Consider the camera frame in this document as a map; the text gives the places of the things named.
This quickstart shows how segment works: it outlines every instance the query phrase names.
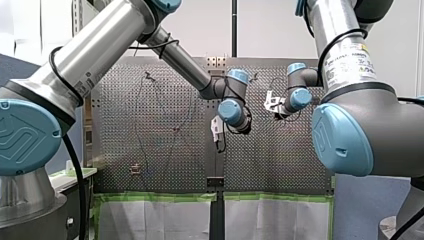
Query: blue joint cap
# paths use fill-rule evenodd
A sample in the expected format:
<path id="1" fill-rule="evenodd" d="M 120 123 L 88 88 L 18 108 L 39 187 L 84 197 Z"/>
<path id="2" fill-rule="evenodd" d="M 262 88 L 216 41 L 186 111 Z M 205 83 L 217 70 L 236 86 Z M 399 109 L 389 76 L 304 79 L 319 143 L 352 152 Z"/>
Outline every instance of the blue joint cap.
<path id="1" fill-rule="evenodd" d="M 226 99 L 218 107 L 219 117 L 230 125 L 236 124 L 243 114 L 240 105 L 233 99 Z"/>
<path id="2" fill-rule="evenodd" d="M 298 88 L 290 95 L 290 105 L 296 110 L 304 109 L 311 101 L 312 94 L 306 88 Z"/>
<path id="3" fill-rule="evenodd" d="M 331 171 L 357 177 L 374 167 L 371 145 L 361 126 L 342 107 L 325 103 L 312 115 L 312 137 L 319 160 Z"/>
<path id="4" fill-rule="evenodd" d="M 0 176 L 43 167 L 61 140 L 59 122 L 46 109 L 22 100 L 0 100 Z"/>
<path id="5" fill-rule="evenodd" d="M 249 74 L 243 69 L 231 69 L 227 73 L 227 77 L 234 78 L 244 84 L 249 84 Z"/>
<path id="6" fill-rule="evenodd" d="M 160 10 L 166 13 L 175 12 L 181 5 L 181 0 L 151 0 Z"/>
<path id="7" fill-rule="evenodd" d="M 306 68 L 306 64 L 304 63 L 292 63 L 287 68 L 288 75 L 296 72 L 297 70 Z"/>

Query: white wall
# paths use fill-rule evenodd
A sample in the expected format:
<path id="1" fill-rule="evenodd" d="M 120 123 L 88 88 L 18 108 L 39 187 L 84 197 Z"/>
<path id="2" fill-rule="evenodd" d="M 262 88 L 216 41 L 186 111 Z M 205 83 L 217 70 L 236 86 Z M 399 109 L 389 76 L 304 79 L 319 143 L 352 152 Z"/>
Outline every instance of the white wall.
<path id="1" fill-rule="evenodd" d="M 296 1 L 239 1 L 239 56 L 317 58 L 313 38 Z M 379 79 L 400 96 L 415 96 L 420 0 L 396 0 L 386 18 L 372 29 L 367 43 Z"/>
<path id="2" fill-rule="evenodd" d="M 33 12 L 40 13 L 25 14 L 18 8 L 25 5 L 25 1 L 34 5 Z M 45 62 L 47 52 L 70 39 L 71 18 L 67 14 L 70 13 L 70 0 L 1 2 L 12 5 L 12 32 L 20 44 L 15 57 L 41 64 Z M 294 16 L 295 5 L 294 0 L 239 1 L 239 57 L 317 58 L 314 40 L 306 30 L 303 19 Z M 421 84 L 423 51 L 419 47 L 421 35 L 424 36 L 424 32 L 420 32 L 420 5 L 420 0 L 408 0 L 407 4 L 396 0 L 387 17 L 376 24 L 367 40 L 379 79 L 395 87 L 400 96 L 424 93 L 424 84 Z M 25 21 L 21 19 L 24 15 L 27 18 Z M 41 45 L 39 39 L 33 39 L 36 35 L 34 29 L 27 32 L 22 25 L 17 26 L 29 22 L 41 23 Z M 183 0 L 180 9 L 168 16 L 162 25 L 193 56 L 231 53 L 230 0 Z M 2 27 L 1 23 L 0 30 L 11 31 L 10 27 Z M 127 51 L 125 55 L 133 54 L 134 51 Z M 155 54 L 152 51 L 137 51 L 137 55 Z"/>
<path id="3" fill-rule="evenodd" d="M 229 0 L 183 0 L 181 7 L 165 18 L 162 26 L 193 56 L 231 54 Z M 137 51 L 136 55 L 156 56 L 153 51 Z"/>

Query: label sticker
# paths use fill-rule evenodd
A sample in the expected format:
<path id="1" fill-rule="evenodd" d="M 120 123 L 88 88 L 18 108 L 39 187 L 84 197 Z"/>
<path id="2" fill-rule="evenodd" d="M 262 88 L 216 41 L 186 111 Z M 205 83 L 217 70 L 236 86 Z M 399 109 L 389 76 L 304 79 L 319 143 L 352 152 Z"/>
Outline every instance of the label sticker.
<path id="1" fill-rule="evenodd" d="M 342 45 L 338 55 L 324 62 L 324 71 L 328 88 L 348 82 L 377 81 L 368 49 L 360 43 Z"/>

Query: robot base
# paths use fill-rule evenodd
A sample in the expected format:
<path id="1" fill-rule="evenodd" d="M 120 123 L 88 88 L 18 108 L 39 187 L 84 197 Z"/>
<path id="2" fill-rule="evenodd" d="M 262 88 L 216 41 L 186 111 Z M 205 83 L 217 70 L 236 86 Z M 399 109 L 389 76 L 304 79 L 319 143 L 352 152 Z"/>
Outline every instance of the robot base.
<path id="1" fill-rule="evenodd" d="M 0 222 L 0 239 L 66 240 L 66 197 L 58 195 L 50 209 L 11 221 Z"/>

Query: metal pole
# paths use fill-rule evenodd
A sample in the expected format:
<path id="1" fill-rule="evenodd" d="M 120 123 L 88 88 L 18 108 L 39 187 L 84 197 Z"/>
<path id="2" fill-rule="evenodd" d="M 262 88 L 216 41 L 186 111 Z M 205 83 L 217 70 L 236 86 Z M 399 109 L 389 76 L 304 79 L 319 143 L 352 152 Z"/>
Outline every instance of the metal pole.
<path id="1" fill-rule="evenodd" d="M 232 57 L 237 57 L 237 0 L 232 0 L 233 2 L 233 14 L 232 14 Z"/>

